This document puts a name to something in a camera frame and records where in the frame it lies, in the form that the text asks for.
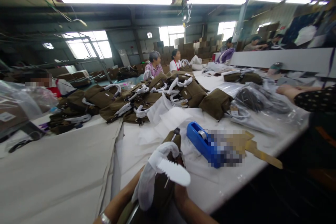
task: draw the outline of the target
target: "blue tape dispenser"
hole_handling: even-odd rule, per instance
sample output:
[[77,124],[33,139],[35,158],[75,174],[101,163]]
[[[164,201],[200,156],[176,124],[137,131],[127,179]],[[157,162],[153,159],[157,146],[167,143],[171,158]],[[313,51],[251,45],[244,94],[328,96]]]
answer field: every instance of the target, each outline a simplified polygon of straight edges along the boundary
[[221,154],[215,139],[209,138],[208,133],[197,122],[188,124],[187,137],[211,166],[219,168],[224,165],[226,158]]

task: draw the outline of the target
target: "tape roll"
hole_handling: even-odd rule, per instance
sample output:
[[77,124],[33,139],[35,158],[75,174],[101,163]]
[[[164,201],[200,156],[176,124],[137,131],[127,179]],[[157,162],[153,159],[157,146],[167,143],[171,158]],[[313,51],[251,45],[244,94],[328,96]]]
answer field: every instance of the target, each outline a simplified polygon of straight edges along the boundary
[[198,131],[197,133],[199,135],[201,135],[201,137],[203,138],[203,140],[207,138],[206,133],[204,131]]

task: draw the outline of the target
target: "red apron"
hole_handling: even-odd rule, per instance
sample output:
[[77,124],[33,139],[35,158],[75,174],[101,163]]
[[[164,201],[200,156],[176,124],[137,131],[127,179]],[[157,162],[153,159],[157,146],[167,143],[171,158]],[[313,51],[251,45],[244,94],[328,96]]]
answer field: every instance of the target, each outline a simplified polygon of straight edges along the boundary
[[49,89],[56,98],[59,98],[62,96],[62,94],[60,90],[58,89],[57,84],[58,84],[58,80],[56,80],[56,87],[47,87],[47,89]]
[[181,67],[181,66],[180,66],[180,63],[178,63],[178,65],[180,66],[180,67],[178,68],[175,60],[174,60],[174,62],[175,62],[175,65],[176,65],[177,70],[179,71],[179,70],[180,70],[180,67]]

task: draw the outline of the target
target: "white shirt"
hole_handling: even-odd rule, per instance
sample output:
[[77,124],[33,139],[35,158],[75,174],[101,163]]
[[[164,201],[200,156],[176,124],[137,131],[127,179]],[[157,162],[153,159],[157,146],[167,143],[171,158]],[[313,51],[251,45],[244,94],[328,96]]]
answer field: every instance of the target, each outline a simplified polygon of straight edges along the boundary
[[76,90],[69,82],[63,79],[52,79],[51,87],[55,88],[56,87],[56,81],[58,80],[57,83],[57,88],[61,95],[66,95],[70,93],[71,91]]
[[169,64],[169,71],[177,70],[177,68],[181,68],[181,66],[182,66],[181,61],[175,63],[175,60],[172,60]]

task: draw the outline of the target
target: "black polka dot sleeve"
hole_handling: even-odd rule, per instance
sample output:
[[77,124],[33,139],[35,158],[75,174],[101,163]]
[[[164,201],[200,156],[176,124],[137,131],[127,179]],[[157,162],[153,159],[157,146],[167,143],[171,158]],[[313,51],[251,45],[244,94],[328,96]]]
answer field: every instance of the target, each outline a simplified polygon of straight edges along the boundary
[[300,93],[295,96],[294,103],[309,112],[336,112],[336,85],[321,91]]

